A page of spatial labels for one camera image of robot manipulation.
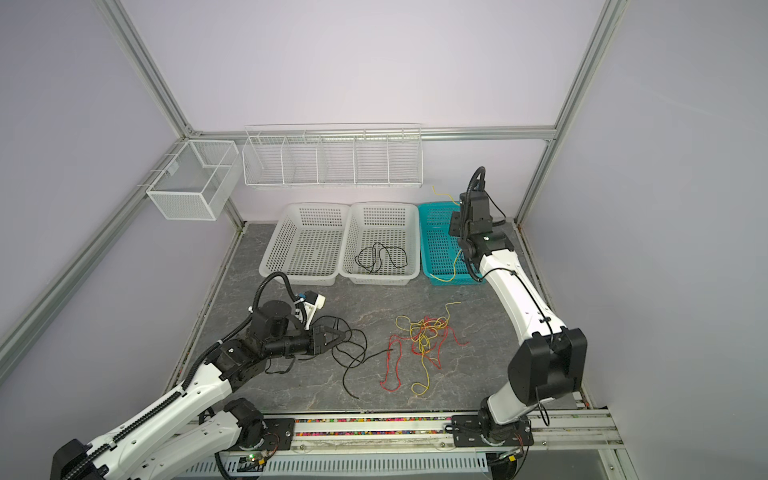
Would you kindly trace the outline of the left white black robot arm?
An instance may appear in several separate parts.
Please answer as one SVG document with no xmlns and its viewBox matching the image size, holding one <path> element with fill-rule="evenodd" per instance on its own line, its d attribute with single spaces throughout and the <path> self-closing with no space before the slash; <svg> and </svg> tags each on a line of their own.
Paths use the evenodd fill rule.
<svg viewBox="0 0 768 480">
<path fill-rule="evenodd" d="M 172 479 L 232 447 L 262 445 L 263 414 L 230 396 L 273 358 L 316 356 L 338 345 L 342 333 L 315 317 L 324 304 L 317 292 L 295 293 L 285 273 L 268 275 L 247 317 L 207 347 L 179 384 L 112 430 L 60 447 L 51 478 Z"/>
</svg>

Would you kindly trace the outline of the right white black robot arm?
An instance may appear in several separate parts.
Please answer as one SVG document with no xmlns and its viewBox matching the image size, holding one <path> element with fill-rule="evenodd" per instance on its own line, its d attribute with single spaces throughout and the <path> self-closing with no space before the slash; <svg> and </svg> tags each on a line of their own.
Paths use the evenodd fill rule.
<svg viewBox="0 0 768 480">
<path fill-rule="evenodd" d="M 566 326 L 526 275 L 502 222 L 491 214 L 495 202 L 486 191 L 485 167 L 472 174 L 459 204 L 449 234 L 470 277 L 496 293 L 518 340 L 506 383 L 478 411 L 480 438 L 501 446 L 518 436 L 528 413 L 545 412 L 546 403 L 581 389 L 588 341 L 581 329 Z"/>
</svg>

